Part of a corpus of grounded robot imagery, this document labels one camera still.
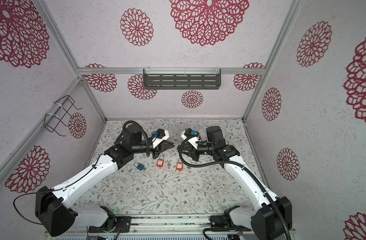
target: wire rack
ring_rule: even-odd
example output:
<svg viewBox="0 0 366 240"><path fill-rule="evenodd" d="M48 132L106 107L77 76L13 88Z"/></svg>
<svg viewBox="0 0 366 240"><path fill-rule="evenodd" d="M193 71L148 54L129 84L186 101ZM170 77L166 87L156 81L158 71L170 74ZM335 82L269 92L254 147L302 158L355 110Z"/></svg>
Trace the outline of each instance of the wire rack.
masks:
<svg viewBox="0 0 366 240"><path fill-rule="evenodd" d="M67 108L67 109L65 109L64 107L63 107L63 105L65 104L65 103L67 103L67 101L69 102L69 103L71 103L71 105L69 106L69 108ZM80 109L82 109L82 108L77 108L76 106L75 106L75 100L70 96L70 95L65 95L64 97L62 97L62 98L60 98L60 99L58 99L58 100L56 100L55 102L54 102L55 104L58 104L59 106L60 106L60 108L56 111L56 113L55 114L53 114L53 113L46 113L45 115L44 115L44 121L43 121L43 126L48 130L48 131L50 131L50 132L56 132L59 136L62 136L62 137L65 137L65 135L61 135L60 133L58 133L57 131L56 131L56 128L58 127L58 125L60 124L60 123L62 123L64 126L66 126L66 127L68 127L68 125L66 125L64 122L63 122L63 118L68 114L70 117L71 117L71 114L69 113L69 110L72 108L72 107L74 107L75 109L77 109L77 110L80 110ZM63 114L63 116L61 117L61 118L59 118L59 116L57 115L57 113L59 112L59 110L60 109L63 109L64 111L65 111L65 113ZM51 127L50 125L49 125L49 123L50 123L50 121L51 121L51 119L52 118L57 118L58 120L59 120L59 122L56 124L56 126L55 127Z"/></svg>

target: red flower pattern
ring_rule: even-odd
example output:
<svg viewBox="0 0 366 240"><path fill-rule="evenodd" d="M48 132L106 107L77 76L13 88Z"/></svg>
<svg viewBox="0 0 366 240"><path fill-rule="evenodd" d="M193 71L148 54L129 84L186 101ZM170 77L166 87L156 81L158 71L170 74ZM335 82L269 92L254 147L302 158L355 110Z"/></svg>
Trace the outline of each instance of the red flower pattern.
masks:
<svg viewBox="0 0 366 240"><path fill-rule="evenodd" d="M345 240L366 240L366 214L357 212L344 223Z"/></svg>
<svg viewBox="0 0 366 240"><path fill-rule="evenodd" d="M144 12L135 8L123 13L120 28L124 37L135 46L148 44L154 35L150 19Z"/></svg>
<svg viewBox="0 0 366 240"><path fill-rule="evenodd" d="M262 113L267 121L274 120L282 107L281 95L276 88L270 88L264 94L262 100Z"/></svg>
<svg viewBox="0 0 366 240"><path fill-rule="evenodd" d="M294 180L299 174L299 161L291 149L283 148L276 160L280 174L287 180Z"/></svg>
<svg viewBox="0 0 366 240"><path fill-rule="evenodd" d="M248 0L170 0L175 28L191 43L224 41L243 21Z"/></svg>
<svg viewBox="0 0 366 240"><path fill-rule="evenodd" d="M86 68L105 68L100 64L89 64ZM111 92L116 88L116 78L114 74L86 74L86 81L96 90L101 92Z"/></svg>
<svg viewBox="0 0 366 240"><path fill-rule="evenodd" d="M308 67L318 62L328 49L331 41L331 26L328 22L318 22L302 36L296 54L299 65Z"/></svg>
<svg viewBox="0 0 366 240"><path fill-rule="evenodd" d="M182 103L187 108L196 108L203 102L203 95L198 91L187 91L182 95Z"/></svg>
<svg viewBox="0 0 366 240"><path fill-rule="evenodd" d="M250 63L244 65L243 68L264 68L264 65L261 63ZM255 88L258 80L258 74L237 74L234 76L234 85L239 90L248 91Z"/></svg>
<svg viewBox="0 0 366 240"><path fill-rule="evenodd" d="M49 168L50 159L46 150L40 146L34 146L4 185L12 192L27 193L42 184Z"/></svg>
<svg viewBox="0 0 366 240"><path fill-rule="evenodd" d="M49 35L30 0L0 0L0 61L14 67L40 65Z"/></svg>
<svg viewBox="0 0 366 240"><path fill-rule="evenodd" d="M347 66L346 103L355 109L355 118L366 122L366 39L355 48L353 61Z"/></svg>
<svg viewBox="0 0 366 240"><path fill-rule="evenodd" d="M73 137L83 137L87 129L87 123L84 116L80 113L73 113L68 121L68 129Z"/></svg>
<svg viewBox="0 0 366 240"><path fill-rule="evenodd" d="M127 85L132 95L134 95L136 98L143 100L153 98L158 92L157 90L147 90L144 88L142 74L132 76L128 80Z"/></svg>

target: floral tablecloth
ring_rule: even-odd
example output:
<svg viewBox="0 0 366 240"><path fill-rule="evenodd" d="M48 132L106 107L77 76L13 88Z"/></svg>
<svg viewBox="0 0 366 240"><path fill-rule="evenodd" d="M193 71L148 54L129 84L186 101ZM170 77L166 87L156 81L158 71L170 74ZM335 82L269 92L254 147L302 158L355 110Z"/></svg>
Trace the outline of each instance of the floral tablecloth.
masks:
<svg viewBox="0 0 366 240"><path fill-rule="evenodd" d="M95 153L90 161L113 145L125 121L107 121ZM168 130L171 142L180 144L180 134L190 127L207 139L206 128L220 126L224 138L241 153L250 169L259 177L256 161L240 119L228 120L137 120L151 134L158 128ZM79 207L108 206L115 214L215 214L234 205L252 208L239 184L220 165L202 168L183 167L176 170L179 156L176 149L163 152L163 167L156 159L135 154L134 159L94 185L76 202ZM211 156L200 156L198 163L213 161ZM136 168L138 163L146 169Z"/></svg>

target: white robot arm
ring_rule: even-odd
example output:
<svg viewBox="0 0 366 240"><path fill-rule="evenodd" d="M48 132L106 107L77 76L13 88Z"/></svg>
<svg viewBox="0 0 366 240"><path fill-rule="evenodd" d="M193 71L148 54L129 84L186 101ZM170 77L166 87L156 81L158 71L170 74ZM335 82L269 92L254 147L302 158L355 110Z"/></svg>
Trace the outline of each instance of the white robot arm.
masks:
<svg viewBox="0 0 366 240"><path fill-rule="evenodd" d="M149 139L138 123L124 123L115 145L101 154L96 162L51 190L46 186L39 189L36 194L36 217L53 237L71 227L94 226L107 232L113 230L116 218L110 209L105 206L78 208L74 203L97 182L131 161L135 153L147 153L149 156L152 152L156 159L161 152L174 147L175 144L166 141L168 137L168 131L158 129Z"/></svg>
<svg viewBox="0 0 366 240"><path fill-rule="evenodd" d="M249 196L254 212L234 206L224 211L224 217L210 217L211 227L219 229L249 228L253 229L260 240L274 239L284 233L284 222L291 228L291 203L286 197L279 198L267 188L249 169L239 152L232 145L227 145L218 126L207 128L208 141L201 142L200 135L191 129L182 132L184 139L178 146L181 161L191 167L221 164L239 183ZM80 173L54 186L51 190L42 187L36 194L35 215L51 236L58 236L71 227L94 226L103 231L112 231L116 225L115 215L105 206L96 208L78 208L74 203L79 197L104 177L115 172L133 159L135 153L152 152L156 159L159 154L174 147L166 141L168 131L158 129L150 139L142 127L133 121L123 125L123 131L110 147L100 155L96 162ZM198 161L199 155L213 156L215 162L206 164L190 164L182 158L182 153Z"/></svg>
<svg viewBox="0 0 366 240"><path fill-rule="evenodd" d="M226 144L219 126L206 129L208 141L200 141L198 132L186 129L181 134L183 142L178 147L180 160L190 167L221 166L234 177L251 200L254 210L234 206L224 211L223 217L210 217L211 229L245 227L253 229L260 240L274 239L283 233L290 239L288 230L292 226L292 206L286 198L279 198L250 170L240 153ZM182 153L198 161L199 155L211 155L214 162L191 164Z"/></svg>

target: mounting plate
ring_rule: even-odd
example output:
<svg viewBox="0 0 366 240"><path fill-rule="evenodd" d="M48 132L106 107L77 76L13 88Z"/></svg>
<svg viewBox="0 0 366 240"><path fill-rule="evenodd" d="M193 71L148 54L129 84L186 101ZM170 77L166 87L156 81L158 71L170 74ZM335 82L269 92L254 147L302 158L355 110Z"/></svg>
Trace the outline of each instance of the mounting plate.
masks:
<svg viewBox="0 0 366 240"><path fill-rule="evenodd" d="M120 232L121 233L125 233L125 232L128 232L130 230L132 217L118 217L118 216L116 216L115 218L116 218L116 221L118 222L118 224L120 225ZM90 227L88 229L88 232L89 233L102 233L103 230L99 227ZM118 228L116 227L112 232L117 233Z"/></svg>

